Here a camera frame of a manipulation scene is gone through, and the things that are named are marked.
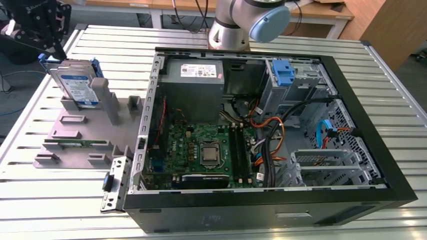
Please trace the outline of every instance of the slotted metal worktable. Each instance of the slotted metal worktable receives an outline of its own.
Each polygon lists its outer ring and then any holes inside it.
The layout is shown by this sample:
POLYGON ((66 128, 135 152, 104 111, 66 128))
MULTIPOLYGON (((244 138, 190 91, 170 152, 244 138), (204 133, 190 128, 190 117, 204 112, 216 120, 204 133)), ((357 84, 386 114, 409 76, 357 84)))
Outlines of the slotted metal worktable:
MULTIPOLYGON (((304 37, 250 46, 252 51, 335 57, 419 200, 343 226, 147 235, 126 213, 100 214, 106 170, 32 165, 62 108, 63 93, 47 76, 0 147, 0 239, 427 239, 427 115, 377 52, 359 41, 304 37)), ((118 98, 144 98, 155 47, 203 49, 207 37, 90 25, 74 31, 66 50, 72 59, 99 59, 118 98)))

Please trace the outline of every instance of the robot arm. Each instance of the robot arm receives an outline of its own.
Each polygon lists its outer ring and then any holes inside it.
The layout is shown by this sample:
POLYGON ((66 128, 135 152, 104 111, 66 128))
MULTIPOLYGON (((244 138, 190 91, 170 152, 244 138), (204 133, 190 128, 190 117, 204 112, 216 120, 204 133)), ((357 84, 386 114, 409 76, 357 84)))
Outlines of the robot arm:
POLYGON ((71 5, 56 0, 0 0, 0 3, 12 14, 0 34, 64 60, 62 40, 68 33, 71 5))
POLYGON ((286 0, 218 1, 210 47, 242 51, 250 45, 250 37, 260 43, 272 41, 290 23, 291 12, 284 5, 286 0))
MULTIPOLYGON (((72 7, 56 0, 0 0, 12 14, 0 34, 44 50, 58 60, 67 54, 62 40, 68 33, 72 7)), ((220 0, 215 23, 208 33, 211 48, 246 50, 250 37, 262 43, 283 33, 291 19, 286 0, 220 0)))

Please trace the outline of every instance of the black computer case frame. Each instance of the black computer case frame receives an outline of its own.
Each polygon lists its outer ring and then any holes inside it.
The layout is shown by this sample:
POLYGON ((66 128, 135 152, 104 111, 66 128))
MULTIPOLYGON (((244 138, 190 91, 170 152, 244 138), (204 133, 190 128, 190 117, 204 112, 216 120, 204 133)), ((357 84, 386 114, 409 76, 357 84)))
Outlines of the black computer case frame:
MULTIPOLYGON (((156 51, 174 52, 180 58, 190 58, 186 55, 190 52, 202 55, 236 53, 176 48, 156 48, 156 51)), ((128 194, 124 210, 148 233, 342 225, 381 209, 397 208, 418 199, 334 57, 271 52, 251 52, 251 55, 320 60, 389 188, 128 194)))

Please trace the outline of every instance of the ram slot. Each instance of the ram slot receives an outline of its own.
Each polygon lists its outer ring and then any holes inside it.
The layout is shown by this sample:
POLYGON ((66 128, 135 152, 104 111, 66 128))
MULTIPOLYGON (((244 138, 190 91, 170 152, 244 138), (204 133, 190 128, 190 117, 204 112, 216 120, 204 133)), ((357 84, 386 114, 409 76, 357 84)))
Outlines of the ram slot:
POLYGON ((247 183, 252 183, 252 179, 250 178, 250 163, 247 158, 247 142, 246 137, 243 136, 243 128, 236 128, 236 145, 238 145, 238 152, 239 152, 239 169, 240 169, 240 176, 247 181, 247 183))
POLYGON ((228 131, 228 143, 230 143, 230 154, 231 154, 231 167, 232 167, 232 180, 242 181, 240 169, 239 169, 239 150, 236 142, 236 129, 231 126, 228 131))

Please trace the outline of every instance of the power supply label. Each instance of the power supply label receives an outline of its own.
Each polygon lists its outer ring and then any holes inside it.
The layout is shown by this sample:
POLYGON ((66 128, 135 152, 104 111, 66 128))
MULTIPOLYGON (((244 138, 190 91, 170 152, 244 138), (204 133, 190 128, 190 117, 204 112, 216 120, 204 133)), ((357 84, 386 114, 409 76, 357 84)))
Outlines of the power supply label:
POLYGON ((188 78, 216 78, 216 66, 207 64, 183 64, 180 76, 188 78))
POLYGON ((99 104, 99 98, 92 88, 90 88, 91 82, 87 76, 62 75, 60 78, 72 99, 82 107, 91 108, 99 104))

